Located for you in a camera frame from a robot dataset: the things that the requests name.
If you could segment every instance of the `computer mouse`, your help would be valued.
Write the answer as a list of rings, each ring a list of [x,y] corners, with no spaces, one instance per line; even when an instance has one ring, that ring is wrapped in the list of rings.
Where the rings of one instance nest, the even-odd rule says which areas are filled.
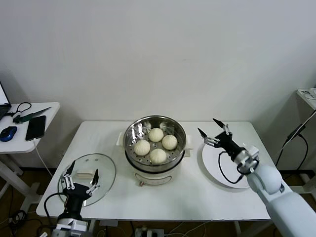
[[[2,132],[0,133],[0,141],[2,142],[8,142],[10,141],[14,134],[16,133],[16,130],[18,128],[16,126],[9,126],[7,128],[5,128],[4,130],[2,130]]]

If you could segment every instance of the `white table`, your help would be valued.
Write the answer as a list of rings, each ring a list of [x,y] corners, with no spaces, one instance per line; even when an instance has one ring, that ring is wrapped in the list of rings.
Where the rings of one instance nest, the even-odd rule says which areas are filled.
[[[18,104],[13,104],[10,112],[15,112]],[[28,115],[30,113],[37,112],[39,110],[45,109],[47,107],[51,107],[49,110],[45,111],[41,115],[46,116],[46,126],[45,131],[48,126],[52,122],[55,117],[57,111],[60,108],[60,104],[58,102],[52,103],[32,103],[32,107],[23,112],[21,116]],[[16,153],[28,153],[35,149],[33,141],[26,141],[26,131],[29,125],[29,122],[24,122],[22,124],[15,124],[12,121],[11,116],[5,116],[0,120],[0,131],[8,126],[17,126],[17,131],[12,138],[12,140],[8,142],[0,142],[0,154],[6,154],[1,157],[0,161],[0,176],[7,182],[5,186],[0,191],[0,198],[9,187],[12,185],[16,190],[22,193],[26,198],[21,206],[21,210],[28,211],[29,207],[33,203],[38,203],[40,200],[40,196],[36,193],[40,183],[33,183],[31,187],[26,185],[18,175],[22,175],[23,171],[18,167],[18,165],[13,161],[12,157],[9,154]],[[35,140],[35,144],[37,145],[40,142],[40,139]]]
[[[84,207],[84,219],[155,220],[155,221],[240,221],[269,220],[259,197],[250,189],[236,190],[223,187],[203,167],[200,127],[207,134],[217,135],[221,129],[213,122],[181,122],[185,132],[192,136],[194,149],[191,157],[183,158],[174,179],[160,186],[139,186],[121,147],[116,147],[119,133],[131,124],[128,121],[86,121],[74,136],[48,185],[37,214],[45,216],[43,203],[57,192],[58,180],[65,167],[73,160],[91,153],[110,156],[117,167],[117,176],[108,194],[97,203]],[[248,122],[229,122],[234,140],[248,143],[260,150],[260,161],[274,166],[253,126]],[[47,202],[52,217],[64,211],[58,196]]]
[[[298,89],[296,93],[313,109],[316,110],[316,100],[308,99],[304,95],[310,89]]]
[[[296,93],[313,109],[316,110],[316,100],[308,99],[304,94],[310,89],[298,89]],[[304,185],[291,186],[291,189],[299,194],[311,194],[316,201],[316,176],[312,179],[307,174],[300,174]]]

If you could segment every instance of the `knife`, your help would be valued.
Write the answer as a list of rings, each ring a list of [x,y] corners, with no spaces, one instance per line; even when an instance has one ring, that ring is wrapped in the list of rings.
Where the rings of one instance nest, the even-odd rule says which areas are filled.
[[[43,110],[40,110],[40,111],[37,111],[35,113],[31,113],[31,114],[28,114],[28,115],[25,115],[25,116],[20,116],[18,115],[17,117],[15,117],[13,119],[13,122],[14,123],[23,123],[23,122],[26,122],[26,121],[29,121],[31,120],[33,117],[37,116],[37,115],[40,115],[42,113],[44,113],[46,110],[50,109],[51,107],[48,107],[46,109],[43,109]]]

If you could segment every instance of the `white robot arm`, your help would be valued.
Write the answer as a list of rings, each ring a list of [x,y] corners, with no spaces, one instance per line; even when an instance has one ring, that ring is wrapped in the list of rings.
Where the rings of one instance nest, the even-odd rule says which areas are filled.
[[[297,193],[283,181],[275,167],[259,164],[259,150],[246,150],[232,140],[232,133],[221,121],[214,121],[224,132],[215,138],[208,137],[199,129],[204,143],[224,148],[237,164],[237,171],[247,177],[251,189],[265,204],[268,214],[284,237],[316,237],[316,213]]]

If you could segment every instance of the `white plate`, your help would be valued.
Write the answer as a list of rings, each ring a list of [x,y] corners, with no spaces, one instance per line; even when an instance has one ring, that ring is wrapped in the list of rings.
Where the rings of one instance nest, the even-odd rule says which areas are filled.
[[[221,182],[226,186],[237,189],[249,188],[247,178],[245,176],[243,176],[243,178],[236,184],[231,184],[224,178],[218,166],[218,156],[222,151],[224,151],[223,148],[214,148],[207,145],[204,146],[202,152],[202,159],[207,171],[215,179],[217,179],[217,181]],[[221,155],[221,167],[225,176],[233,182],[236,181],[240,176],[240,174],[237,171],[237,165],[234,162],[232,162],[231,158],[227,155],[227,153],[223,153]]]

